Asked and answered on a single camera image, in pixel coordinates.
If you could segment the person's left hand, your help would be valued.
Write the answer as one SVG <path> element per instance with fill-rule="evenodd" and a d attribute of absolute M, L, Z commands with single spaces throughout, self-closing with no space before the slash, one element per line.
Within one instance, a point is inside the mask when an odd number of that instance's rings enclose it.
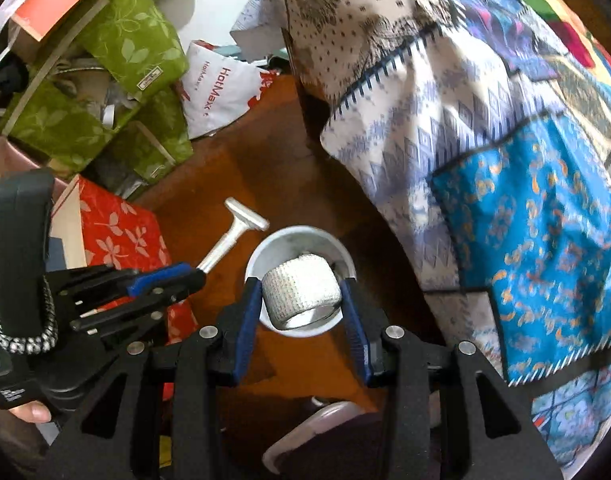
<path fill-rule="evenodd" d="M 47 424 L 51 422 L 51 412 L 48 407 L 38 401 L 10 408 L 9 413 L 28 424 Z"/>

